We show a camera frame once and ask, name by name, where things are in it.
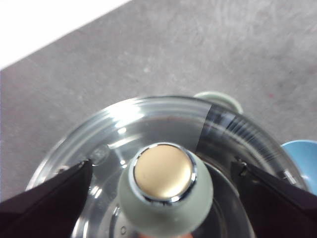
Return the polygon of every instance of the glass lid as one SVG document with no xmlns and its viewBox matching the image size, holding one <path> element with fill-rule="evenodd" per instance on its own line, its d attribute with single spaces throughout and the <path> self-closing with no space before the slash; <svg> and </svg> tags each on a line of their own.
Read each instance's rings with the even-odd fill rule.
<svg viewBox="0 0 317 238">
<path fill-rule="evenodd" d="M 231 182 L 232 161 L 251 163 L 306 189 L 282 148 L 243 115 L 208 101 L 178 96 L 129 99 L 98 112 L 52 149 L 27 189 L 91 159 L 93 178 L 72 237 L 144 238 L 121 212 L 117 185 L 138 151 L 159 142 L 174 143 L 196 154 L 212 178 L 211 210 L 190 238 L 253 237 L 239 194 Z"/>
</svg>

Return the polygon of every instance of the white wall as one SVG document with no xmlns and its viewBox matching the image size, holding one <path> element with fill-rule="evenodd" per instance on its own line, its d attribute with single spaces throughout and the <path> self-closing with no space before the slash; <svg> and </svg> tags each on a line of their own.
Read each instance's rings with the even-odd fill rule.
<svg viewBox="0 0 317 238">
<path fill-rule="evenodd" d="M 129 0 L 0 0 L 0 68 Z"/>
</svg>

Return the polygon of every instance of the sage green knob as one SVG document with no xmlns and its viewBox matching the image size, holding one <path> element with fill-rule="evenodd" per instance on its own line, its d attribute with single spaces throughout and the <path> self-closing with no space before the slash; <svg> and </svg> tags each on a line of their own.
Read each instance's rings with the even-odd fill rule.
<svg viewBox="0 0 317 238">
<path fill-rule="evenodd" d="M 174 237 L 192 232 L 210 211 L 213 186 L 204 163 L 172 143 L 142 149 L 121 174 L 119 205 L 140 233 Z"/>
</svg>

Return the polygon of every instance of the gold knob top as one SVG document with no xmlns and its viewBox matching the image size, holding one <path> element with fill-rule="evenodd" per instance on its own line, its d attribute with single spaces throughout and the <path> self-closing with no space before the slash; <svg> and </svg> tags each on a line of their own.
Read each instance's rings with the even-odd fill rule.
<svg viewBox="0 0 317 238">
<path fill-rule="evenodd" d="M 156 199 L 181 195 L 189 187 L 193 172 L 190 158 L 171 145 L 157 145 L 145 150 L 134 167 L 138 187 Z"/>
</svg>

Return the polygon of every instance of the concrete floor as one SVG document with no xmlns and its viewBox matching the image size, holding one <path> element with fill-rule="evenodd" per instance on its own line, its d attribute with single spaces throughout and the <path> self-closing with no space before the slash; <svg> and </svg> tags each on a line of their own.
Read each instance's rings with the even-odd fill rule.
<svg viewBox="0 0 317 238">
<path fill-rule="evenodd" d="M 316 22 L 313 0 L 135 0 L 5 68 L 1 199 L 86 117 L 135 96 L 216 90 L 279 143 L 316 140 Z"/>
</svg>

